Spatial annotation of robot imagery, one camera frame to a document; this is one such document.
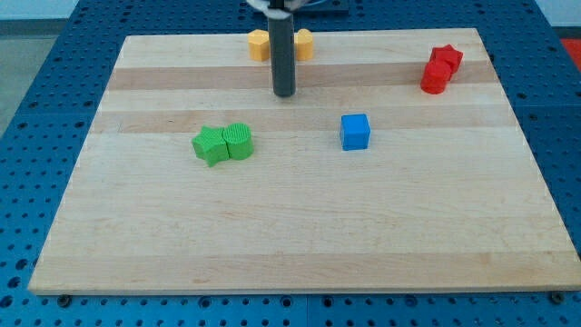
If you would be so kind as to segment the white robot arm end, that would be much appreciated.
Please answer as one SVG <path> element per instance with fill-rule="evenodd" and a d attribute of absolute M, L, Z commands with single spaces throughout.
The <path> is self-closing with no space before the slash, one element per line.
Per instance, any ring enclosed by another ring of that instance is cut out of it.
<path fill-rule="evenodd" d="M 310 0 L 246 0 L 246 3 L 267 18 L 283 20 L 305 6 Z"/>

